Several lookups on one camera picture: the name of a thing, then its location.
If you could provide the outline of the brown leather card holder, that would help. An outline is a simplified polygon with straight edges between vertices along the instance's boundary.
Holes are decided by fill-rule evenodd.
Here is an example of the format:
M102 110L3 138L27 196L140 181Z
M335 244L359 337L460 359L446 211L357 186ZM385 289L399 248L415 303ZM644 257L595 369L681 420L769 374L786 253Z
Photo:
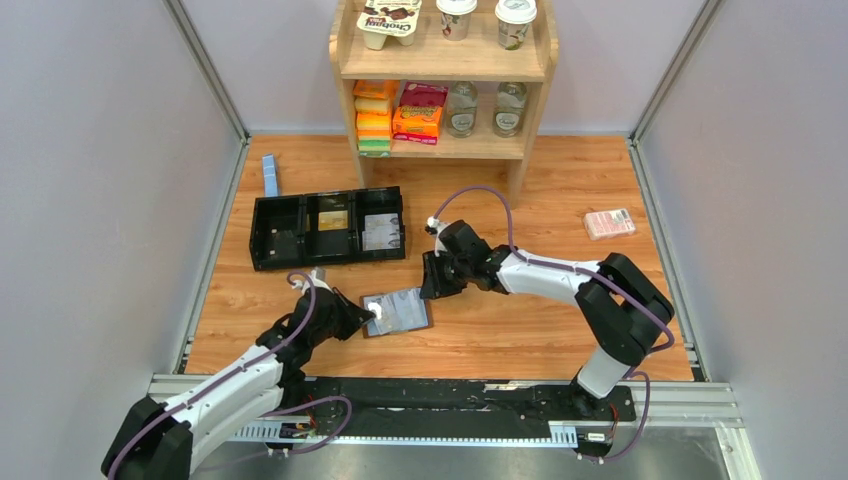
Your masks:
M376 315L363 327L365 338L408 333L433 326L430 305L421 298L419 287L365 295L360 302L364 309Z

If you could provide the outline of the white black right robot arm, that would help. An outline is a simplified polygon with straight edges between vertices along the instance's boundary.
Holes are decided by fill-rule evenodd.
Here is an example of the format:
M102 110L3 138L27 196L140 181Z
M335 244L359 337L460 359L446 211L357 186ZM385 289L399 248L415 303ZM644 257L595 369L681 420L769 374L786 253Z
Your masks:
M658 349L674 342L670 300L625 255L595 262L533 255L510 245L491 247L462 220L427 221L435 246L423 254L420 295L435 300L475 285L481 291L526 294L580 310L598 344L581 367L570 392L573 410L592 419L605 411L616 384Z

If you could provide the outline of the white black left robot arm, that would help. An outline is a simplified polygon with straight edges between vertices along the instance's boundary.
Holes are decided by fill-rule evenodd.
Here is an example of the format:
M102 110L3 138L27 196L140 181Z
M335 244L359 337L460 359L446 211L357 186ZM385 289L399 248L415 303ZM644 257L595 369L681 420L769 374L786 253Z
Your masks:
M265 330L236 361L182 394L145 396L126 414L101 464L109 479L187 479L218 446L257 418L344 405L341 395L311 400L303 366L327 339L347 340L383 310L363 309L335 288L306 287L292 312Z

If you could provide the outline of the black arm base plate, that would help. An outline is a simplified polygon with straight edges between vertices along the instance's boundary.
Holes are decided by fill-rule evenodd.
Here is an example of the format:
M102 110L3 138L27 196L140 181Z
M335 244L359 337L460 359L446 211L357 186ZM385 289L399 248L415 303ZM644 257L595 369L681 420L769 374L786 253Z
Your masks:
M598 400L571 383L456 379L318 377L285 393L281 406L303 404L320 434L414 439L542 439L552 421L610 425L639 415L625 386Z

